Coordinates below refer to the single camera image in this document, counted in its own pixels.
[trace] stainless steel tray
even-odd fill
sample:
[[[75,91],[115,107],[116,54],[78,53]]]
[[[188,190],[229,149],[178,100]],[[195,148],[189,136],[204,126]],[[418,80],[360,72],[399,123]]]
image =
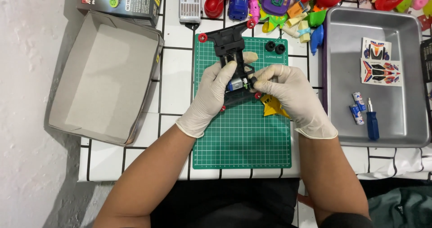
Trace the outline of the stainless steel tray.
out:
[[[323,106],[339,131],[342,145],[412,147],[429,144],[429,105],[423,82],[420,22],[393,12],[336,7],[324,22]],[[392,43],[391,59],[401,60],[402,87],[362,84],[362,38]],[[379,123],[380,139],[368,138],[367,125],[356,125],[349,105],[352,93],[371,98]]]

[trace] white wall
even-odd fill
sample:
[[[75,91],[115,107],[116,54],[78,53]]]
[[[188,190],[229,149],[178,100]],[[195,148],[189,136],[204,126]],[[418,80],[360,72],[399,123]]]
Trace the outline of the white wall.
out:
[[[92,200],[95,184],[76,183],[78,138],[44,130],[54,72],[83,18],[75,1],[0,0],[2,228],[79,227]]]

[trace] cutting mat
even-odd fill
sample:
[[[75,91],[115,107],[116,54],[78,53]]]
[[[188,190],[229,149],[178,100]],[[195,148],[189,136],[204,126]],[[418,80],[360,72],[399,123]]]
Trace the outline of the cutting mat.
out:
[[[273,63],[288,65],[288,50],[278,55],[267,52],[268,38],[243,37],[245,51],[258,54],[251,65],[259,70]],[[286,39],[278,39],[288,48]],[[197,93],[204,70],[219,61],[213,43],[198,42],[195,35],[193,90]],[[213,118],[193,147],[194,169],[290,168],[291,135],[289,119],[282,115],[263,116],[264,105],[251,98],[227,106]]]

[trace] forearm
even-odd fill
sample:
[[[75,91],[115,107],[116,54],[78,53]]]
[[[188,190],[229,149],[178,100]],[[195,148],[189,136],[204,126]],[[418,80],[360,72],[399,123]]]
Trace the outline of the forearm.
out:
[[[369,217],[366,195],[338,137],[309,139],[299,134],[299,148],[301,177],[314,203],[318,225],[337,212]]]
[[[142,221],[165,198],[174,186],[189,155],[195,138],[172,126],[125,170],[107,197],[94,227],[99,221],[136,217]],[[122,227],[133,227],[128,219]]]

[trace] hand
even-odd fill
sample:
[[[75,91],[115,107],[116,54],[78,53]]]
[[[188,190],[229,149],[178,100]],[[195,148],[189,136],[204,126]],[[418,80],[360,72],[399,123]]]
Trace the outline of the hand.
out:
[[[252,63],[258,59],[253,52],[244,52],[245,63]],[[175,122],[185,134],[200,138],[210,121],[223,106],[225,88],[237,68],[237,63],[231,61],[221,68],[220,62],[204,70],[198,86],[197,95],[185,114]]]
[[[308,79],[297,67],[273,64],[254,73],[254,88],[276,97],[295,121],[295,129],[310,139],[333,139],[338,131],[330,122]]]

